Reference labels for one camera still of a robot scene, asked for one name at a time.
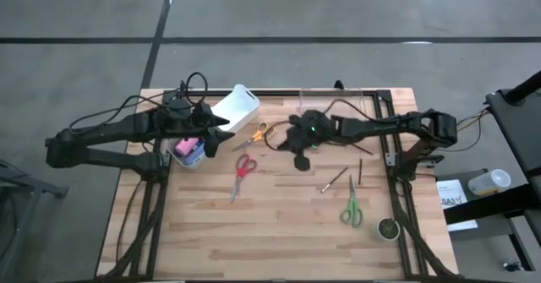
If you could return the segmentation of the green handled scissors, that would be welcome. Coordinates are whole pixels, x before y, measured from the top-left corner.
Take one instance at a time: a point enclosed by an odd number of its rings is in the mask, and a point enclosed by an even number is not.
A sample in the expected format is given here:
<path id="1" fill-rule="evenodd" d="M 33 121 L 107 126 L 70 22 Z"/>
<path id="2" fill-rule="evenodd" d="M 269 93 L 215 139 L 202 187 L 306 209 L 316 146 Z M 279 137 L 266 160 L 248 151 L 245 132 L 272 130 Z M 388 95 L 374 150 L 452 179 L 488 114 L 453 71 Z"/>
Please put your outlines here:
<path id="1" fill-rule="evenodd" d="M 340 221 L 349 224 L 353 228 L 359 228 L 362 224 L 363 213 L 359 207 L 356 196 L 355 184 L 352 177 L 349 177 L 349 200 L 347 207 L 340 214 Z"/>

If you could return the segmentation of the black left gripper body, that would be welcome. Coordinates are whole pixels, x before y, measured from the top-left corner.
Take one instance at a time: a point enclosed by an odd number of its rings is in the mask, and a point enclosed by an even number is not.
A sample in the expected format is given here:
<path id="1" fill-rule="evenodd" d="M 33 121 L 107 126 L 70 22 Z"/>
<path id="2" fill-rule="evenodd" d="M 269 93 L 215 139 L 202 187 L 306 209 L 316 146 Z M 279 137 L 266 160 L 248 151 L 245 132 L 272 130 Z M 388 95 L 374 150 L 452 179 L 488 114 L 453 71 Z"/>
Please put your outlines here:
<path id="1" fill-rule="evenodd" d="M 210 105 L 205 102 L 196 103 L 192 108 L 176 110 L 178 118 L 175 130 L 182 133 L 205 133 L 214 126 L 214 118 Z"/>

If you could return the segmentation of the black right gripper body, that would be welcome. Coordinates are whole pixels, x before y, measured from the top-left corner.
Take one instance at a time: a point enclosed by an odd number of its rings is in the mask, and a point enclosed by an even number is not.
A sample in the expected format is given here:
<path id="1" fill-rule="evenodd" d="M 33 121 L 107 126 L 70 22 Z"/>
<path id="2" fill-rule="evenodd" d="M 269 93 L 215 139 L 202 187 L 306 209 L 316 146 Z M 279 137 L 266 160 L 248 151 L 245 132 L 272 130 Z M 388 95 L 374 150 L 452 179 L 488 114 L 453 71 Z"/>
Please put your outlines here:
<path id="1" fill-rule="evenodd" d="M 278 150 L 303 153 L 308 148 L 330 141 L 336 134 L 335 124 L 317 110 L 307 110 L 301 116 L 290 115 L 288 123 L 286 139 L 277 146 Z"/>

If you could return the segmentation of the grey plastic bin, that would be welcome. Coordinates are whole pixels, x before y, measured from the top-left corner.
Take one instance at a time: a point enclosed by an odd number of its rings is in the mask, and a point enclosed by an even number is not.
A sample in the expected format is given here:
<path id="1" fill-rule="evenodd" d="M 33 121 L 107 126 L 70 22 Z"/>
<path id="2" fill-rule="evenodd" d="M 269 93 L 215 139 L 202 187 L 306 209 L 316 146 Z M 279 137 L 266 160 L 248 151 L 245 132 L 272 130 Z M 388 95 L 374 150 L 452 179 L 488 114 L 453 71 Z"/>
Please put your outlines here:
<path id="1" fill-rule="evenodd" d="M 204 140 L 202 138 L 198 138 L 199 139 L 199 142 L 197 143 L 197 147 L 198 146 L 201 146 L 201 145 L 204 145 Z M 183 167 L 185 168 L 188 168 L 188 169 L 195 169 L 198 165 L 202 164 L 204 162 L 204 160 L 206 159 L 206 156 L 205 158 L 202 158 L 200 160 L 200 162 L 195 165 L 195 166 L 184 166 L 181 161 L 180 161 L 180 158 L 182 157 L 181 155 L 178 155 L 175 151 L 174 151 L 174 147 L 175 145 L 178 143 L 180 139 L 169 139 L 168 142 L 167 142 L 167 151 L 172 154 L 172 157 Z"/>

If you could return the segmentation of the yellow handled scissors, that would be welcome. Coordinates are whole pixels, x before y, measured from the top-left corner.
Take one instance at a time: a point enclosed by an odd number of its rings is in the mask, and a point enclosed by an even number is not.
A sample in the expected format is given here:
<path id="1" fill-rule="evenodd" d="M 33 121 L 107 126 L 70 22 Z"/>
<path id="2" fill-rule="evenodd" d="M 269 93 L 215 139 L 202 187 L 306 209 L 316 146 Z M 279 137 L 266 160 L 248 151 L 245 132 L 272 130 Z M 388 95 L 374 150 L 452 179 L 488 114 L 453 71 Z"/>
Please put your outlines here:
<path id="1" fill-rule="evenodd" d="M 248 140 L 235 147 L 232 152 L 246 148 L 256 141 L 263 140 L 265 136 L 270 137 L 275 131 L 276 128 L 272 127 L 269 123 L 261 122 L 257 128 L 257 131 Z"/>

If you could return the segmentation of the brown paintbrush silver ferrule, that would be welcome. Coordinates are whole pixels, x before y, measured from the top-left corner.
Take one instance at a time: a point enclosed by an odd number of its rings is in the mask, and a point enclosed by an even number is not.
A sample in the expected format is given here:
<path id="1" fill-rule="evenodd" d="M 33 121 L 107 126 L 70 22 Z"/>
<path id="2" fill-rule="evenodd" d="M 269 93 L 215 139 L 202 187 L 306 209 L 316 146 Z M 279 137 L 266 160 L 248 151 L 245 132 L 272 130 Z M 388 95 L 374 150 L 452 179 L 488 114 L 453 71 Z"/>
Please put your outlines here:
<path id="1" fill-rule="evenodd" d="M 341 177 L 346 171 L 348 170 L 348 167 L 346 166 L 344 169 L 342 169 L 335 177 L 333 177 L 321 190 L 320 193 L 324 193 L 329 187 L 339 178 Z"/>

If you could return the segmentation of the red handled scissors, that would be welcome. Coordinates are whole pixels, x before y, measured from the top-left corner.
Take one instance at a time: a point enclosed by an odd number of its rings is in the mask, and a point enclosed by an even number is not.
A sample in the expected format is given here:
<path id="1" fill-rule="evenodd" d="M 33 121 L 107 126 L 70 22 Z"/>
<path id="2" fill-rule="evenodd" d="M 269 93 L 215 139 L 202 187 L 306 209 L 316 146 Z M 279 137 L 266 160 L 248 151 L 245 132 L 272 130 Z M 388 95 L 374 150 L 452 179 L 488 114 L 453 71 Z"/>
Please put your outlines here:
<path id="1" fill-rule="evenodd" d="M 236 162 L 236 180 L 233 185 L 230 202 L 233 203 L 240 189 L 240 184 L 245 176 L 257 167 L 257 161 L 248 154 L 240 155 Z"/>

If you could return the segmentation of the white printed paper sheet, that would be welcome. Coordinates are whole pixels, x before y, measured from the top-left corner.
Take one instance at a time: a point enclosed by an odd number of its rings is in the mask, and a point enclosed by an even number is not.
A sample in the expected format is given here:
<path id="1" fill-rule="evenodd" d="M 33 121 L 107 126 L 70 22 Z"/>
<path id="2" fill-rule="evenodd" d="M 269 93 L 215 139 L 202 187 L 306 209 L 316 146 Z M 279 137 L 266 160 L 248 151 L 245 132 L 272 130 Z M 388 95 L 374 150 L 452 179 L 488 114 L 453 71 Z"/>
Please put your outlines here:
<path id="1" fill-rule="evenodd" d="M 448 181 L 438 181 L 436 183 L 438 188 L 438 193 L 440 196 L 440 205 L 443 210 L 447 210 L 451 207 L 455 207 L 460 204 L 465 204 L 467 202 L 466 194 L 462 189 L 460 181 L 448 180 Z M 449 232 L 453 231 L 465 231 L 477 229 L 478 224 L 475 220 L 467 220 L 463 222 L 458 222 L 454 224 L 448 224 L 447 229 Z"/>

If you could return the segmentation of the large blue paint bottle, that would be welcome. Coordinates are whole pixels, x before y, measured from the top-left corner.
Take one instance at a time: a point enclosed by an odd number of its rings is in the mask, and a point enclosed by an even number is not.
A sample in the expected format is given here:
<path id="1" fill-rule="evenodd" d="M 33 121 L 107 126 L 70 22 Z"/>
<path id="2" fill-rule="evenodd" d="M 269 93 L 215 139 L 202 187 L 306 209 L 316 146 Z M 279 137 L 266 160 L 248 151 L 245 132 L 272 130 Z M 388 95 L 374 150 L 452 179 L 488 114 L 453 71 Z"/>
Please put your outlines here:
<path id="1" fill-rule="evenodd" d="M 195 166 L 202 158 L 205 158 L 204 145 L 198 146 L 190 154 L 181 157 L 180 161 L 184 166 Z"/>

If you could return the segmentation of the clear plastic bin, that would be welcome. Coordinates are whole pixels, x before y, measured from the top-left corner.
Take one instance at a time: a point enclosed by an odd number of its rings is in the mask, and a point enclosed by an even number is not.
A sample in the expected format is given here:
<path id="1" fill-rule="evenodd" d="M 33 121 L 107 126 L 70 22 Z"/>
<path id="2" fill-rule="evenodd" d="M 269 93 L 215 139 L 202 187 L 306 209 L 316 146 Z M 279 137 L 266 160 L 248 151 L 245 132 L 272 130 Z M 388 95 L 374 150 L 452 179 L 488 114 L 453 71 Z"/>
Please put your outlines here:
<path id="1" fill-rule="evenodd" d="M 317 110 L 327 117 L 335 115 L 367 121 L 367 116 L 372 117 L 372 100 L 361 89 L 301 89 L 298 112 L 303 114 L 307 110 Z"/>

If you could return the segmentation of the black metal rack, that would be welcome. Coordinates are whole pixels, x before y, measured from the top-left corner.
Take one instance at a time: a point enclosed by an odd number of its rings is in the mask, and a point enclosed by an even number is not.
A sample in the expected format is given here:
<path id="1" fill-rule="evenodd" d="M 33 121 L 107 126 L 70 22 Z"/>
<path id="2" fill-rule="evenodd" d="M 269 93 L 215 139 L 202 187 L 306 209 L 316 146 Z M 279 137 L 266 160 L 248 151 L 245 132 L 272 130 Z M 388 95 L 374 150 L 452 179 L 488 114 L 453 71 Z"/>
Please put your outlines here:
<path id="1" fill-rule="evenodd" d="M 17 192 L 28 194 L 27 205 L 21 215 L 17 211 Z M 67 192 L 68 187 L 44 182 L 0 160 L 0 283 L 8 283 L 12 277 L 41 195 L 49 193 L 63 199 Z"/>

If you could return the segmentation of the white plastic bin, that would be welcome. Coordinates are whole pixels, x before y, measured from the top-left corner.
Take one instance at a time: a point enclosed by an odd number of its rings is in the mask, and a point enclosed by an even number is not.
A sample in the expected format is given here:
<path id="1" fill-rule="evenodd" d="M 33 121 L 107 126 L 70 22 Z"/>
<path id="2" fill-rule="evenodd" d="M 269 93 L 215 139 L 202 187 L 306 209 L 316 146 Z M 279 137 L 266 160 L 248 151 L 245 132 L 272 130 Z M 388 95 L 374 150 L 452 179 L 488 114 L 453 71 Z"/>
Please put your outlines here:
<path id="1" fill-rule="evenodd" d="M 223 132 L 236 133 L 259 114 L 260 100 L 242 84 L 236 84 L 225 98 L 211 107 L 212 112 L 229 121 L 218 126 Z"/>

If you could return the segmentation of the pink paint bottle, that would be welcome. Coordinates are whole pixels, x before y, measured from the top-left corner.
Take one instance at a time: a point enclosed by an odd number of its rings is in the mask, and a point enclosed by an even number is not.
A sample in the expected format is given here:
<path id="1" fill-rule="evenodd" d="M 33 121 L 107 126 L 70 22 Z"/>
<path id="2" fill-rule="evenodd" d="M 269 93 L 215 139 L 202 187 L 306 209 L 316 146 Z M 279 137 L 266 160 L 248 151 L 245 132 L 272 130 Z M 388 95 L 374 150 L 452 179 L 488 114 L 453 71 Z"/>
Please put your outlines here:
<path id="1" fill-rule="evenodd" d="M 184 138 L 180 139 L 174 147 L 174 151 L 181 156 L 187 156 L 191 151 L 197 147 L 199 142 L 198 138 Z"/>

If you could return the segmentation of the clear plastic jar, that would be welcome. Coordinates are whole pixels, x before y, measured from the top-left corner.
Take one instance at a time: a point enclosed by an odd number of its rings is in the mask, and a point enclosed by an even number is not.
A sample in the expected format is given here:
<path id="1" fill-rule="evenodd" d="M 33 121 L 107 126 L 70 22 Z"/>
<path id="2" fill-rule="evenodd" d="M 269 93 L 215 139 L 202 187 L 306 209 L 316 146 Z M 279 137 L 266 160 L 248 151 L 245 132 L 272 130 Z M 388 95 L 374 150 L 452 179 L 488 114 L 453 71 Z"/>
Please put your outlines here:
<path id="1" fill-rule="evenodd" d="M 506 190 L 511 185 L 510 175 L 501 169 L 494 169 L 468 181 L 469 190 L 478 196 Z"/>

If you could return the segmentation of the black side cart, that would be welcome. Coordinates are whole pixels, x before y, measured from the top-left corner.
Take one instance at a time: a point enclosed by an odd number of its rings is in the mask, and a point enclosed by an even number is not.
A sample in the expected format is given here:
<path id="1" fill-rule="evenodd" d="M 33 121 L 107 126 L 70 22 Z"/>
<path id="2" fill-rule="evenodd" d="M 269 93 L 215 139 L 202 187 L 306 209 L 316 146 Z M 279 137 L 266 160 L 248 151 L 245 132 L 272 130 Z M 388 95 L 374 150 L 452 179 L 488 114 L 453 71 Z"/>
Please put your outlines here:
<path id="1" fill-rule="evenodd" d="M 486 104 L 511 148 L 527 183 L 445 210 L 449 224 L 523 215 L 541 246 L 541 70 L 517 87 L 486 95 Z"/>

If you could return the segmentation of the black aluminium frame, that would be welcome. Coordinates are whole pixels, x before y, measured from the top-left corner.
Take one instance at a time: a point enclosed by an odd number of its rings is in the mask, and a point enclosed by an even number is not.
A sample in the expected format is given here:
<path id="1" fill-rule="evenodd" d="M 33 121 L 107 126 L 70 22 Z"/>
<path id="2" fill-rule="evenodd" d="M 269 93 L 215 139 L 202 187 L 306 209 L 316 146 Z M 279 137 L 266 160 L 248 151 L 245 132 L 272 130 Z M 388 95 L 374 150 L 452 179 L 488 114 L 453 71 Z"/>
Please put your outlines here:
<path id="1" fill-rule="evenodd" d="M 97 266 L 105 281 L 117 253 L 134 240 L 143 209 L 162 201 L 156 232 L 143 244 L 136 276 L 150 280 L 392 280 L 419 273 L 418 250 L 408 234 L 382 240 L 381 218 L 393 214 L 385 153 L 408 149 L 415 137 L 365 139 L 355 147 L 323 146 L 309 152 L 309 171 L 296 170 L 292 154 L 275 152 L 285 137 L 284 122 L 298 114 L 298 90 L 261 90 L 258 116 L 224 143 L 215 158 L 195 169 L 173 163 L 165 185 L 146 186 L 132 171 L 120 175 Z M 372 117 L 416 109 L 411 89 L 368 93 Z M 261 122 L 276 128 L 270 137 L 232 150 L 248 140 Z M 230 202 L 236 162 L 248 154 L 257 161 Z M 363 159 L 362 185 L 358 163 Z M 348 170 L 324 193 L 320 190 Z M 340 221 L 352 177 L 362 224 Z"/>

